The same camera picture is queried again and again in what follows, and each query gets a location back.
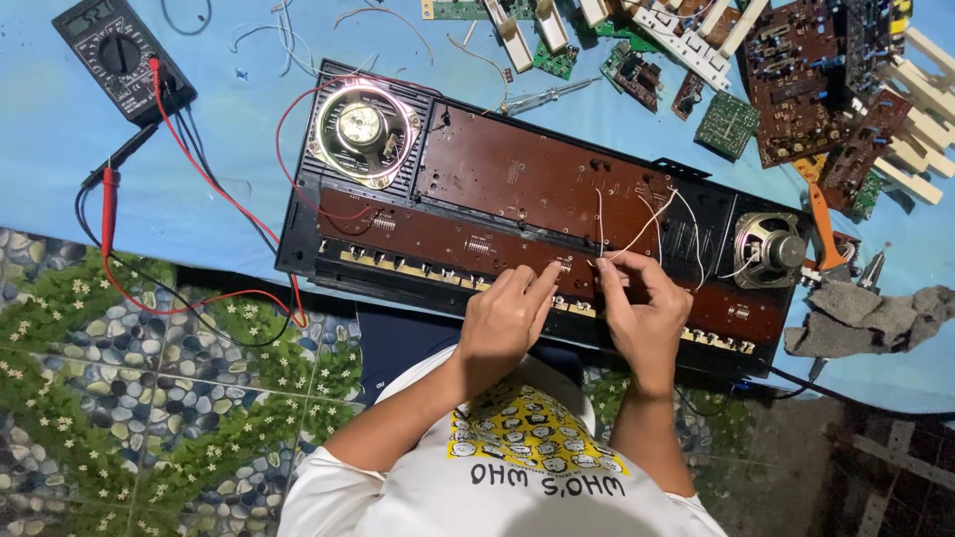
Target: person's left hand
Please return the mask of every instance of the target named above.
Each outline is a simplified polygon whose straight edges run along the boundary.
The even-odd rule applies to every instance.
[[[537,277],[525,265],[501,273],[490,289],[468,300],[456,359],[464,366],[468,397],[511,372],[541,336],[561,263]]]

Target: white t-shirt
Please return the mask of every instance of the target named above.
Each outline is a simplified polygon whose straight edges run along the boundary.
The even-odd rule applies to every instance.
[[[414,366],[378,400],[452,350]],[[726,537],[697,497],[663,492],[636,464],[594,441],[594,425],[581,390],[526,356],[497,386],[435,423],[388,474],[315,450],[296,470],[279,537]]]

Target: blue tablecloth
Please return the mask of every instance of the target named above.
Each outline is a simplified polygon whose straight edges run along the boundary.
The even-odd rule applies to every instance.
[[[230,32],[253,22],[275,24],[269,8],[277,0],[212,1],[131,0],[142,20],[172,55],[199,92],[193,106],[206,156],[223,186],[272,229],[285,216],[288,183],[275,160],[275,124],[288,104],[311,87],[314,77],[293,66],[279,76],[285,51],[272,30],[254,33],[229,51]],[[85,241],[74,221],[72,201],[88,170],[98,166],[136,132],[97,87],[85,68],[53,29],[50,21],[74,0],[0,4],[0,226]],[[163,4],[168,19],[163,15]],[[423,21],[417,0],[388,0],[388,8],[406,16],[434,51],[434,64],[414,32],[393,15],[362,12],[337,29],[336,16],[365,6],[359,0],[295,0],[289,7],[294,29],[315,54],[351,65],[370,54],[379,56],[373,70],[435,87],[449,97],[491,106],[502,91],[500,77],[490,65],[456,49],[467,32],[467,21]],[[943,49],[955,52],[950,22],[955,5],[948,0],[920,0],[913,23]],[[538,36],[530,21],[520,23],[533,48]],[[195,30],[202,29],[194,35]],[[576,35],[571,42],[577,44]],[[581,50],[571,80],[598,74],[614,41],[601,39]],[[469,49],[484,54],[503,68],[510,66],[488,21],[477,23]],[[299,54],[305,50],[299,46]],[[924,58],[909,52],[913,61]],[[802,179],[790,165],[763,170],[755,140],[735,164],[692,142],[713,93],[681,121],[670,110],[685,70],[663,57],[661,111],[651,114],[631,98],[620,96],[605,81],[562,97],[522,119],[565,132],[645,159],[670,157],[713,174],[718,183],[752,192],[783,204],[798,206]],[[246,74],[247,80],[237,76]],[[738,72],[732,93],[743,97]],[[536,92],[563,81],[532,70],[517,75],[511,95]],[[301,104],[286,121],[281,143],[286,162],[296,161],[308,104]],[[281,281],[270,252],[245,219],[200,178],[172,137],[160,130],[122,169],[116,248],[176,263],[225,269]],[[955,282],[955,251],[946,233],[955,228],[952,211],[955,190],[944,179],[935,181],[950,191],[937,206],[919,205],[906,215],[893,201],[880,200],[870,222],[859,226],[834,213],[834,227],[864,241],[866,262],[885,243],[891,243],[880,286],[883,294],[909,294],[922,287]],[[90,202],[91,225],[98,228],[98,197]],[[317,292],[335,294],[328,290]],[[790,326],[801,323],[807,309],[799,288],[789,315]],[[952,382],[955,360],[948,352],[955,344],[955,325],[909,354],[857,355],[834,360],[819,383],[845,395],[884,408],[907,412],[955,410]],[[806,376],[810,358],[786,355],[780,348],[775,365]],[[772,376],[777,387],[792,384]]]

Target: multimeter rotary dial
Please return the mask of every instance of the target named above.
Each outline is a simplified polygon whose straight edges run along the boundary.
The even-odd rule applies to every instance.
[[[149,69],[152,46],[133,25],[126,24],[123,17],[78,43],[76,50],[116,101],[130,96],[134,86],[148,84],[149,80],[144,78],[152,75]]]

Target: digital multimeter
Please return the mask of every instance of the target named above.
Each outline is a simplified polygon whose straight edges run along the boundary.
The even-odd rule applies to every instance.
[[[162,119],[149,58],[162,66],[162,105],[174,114],[196,90],[125,0],[83,0],[53,20],[86,69],[126,119],[144,127]]]

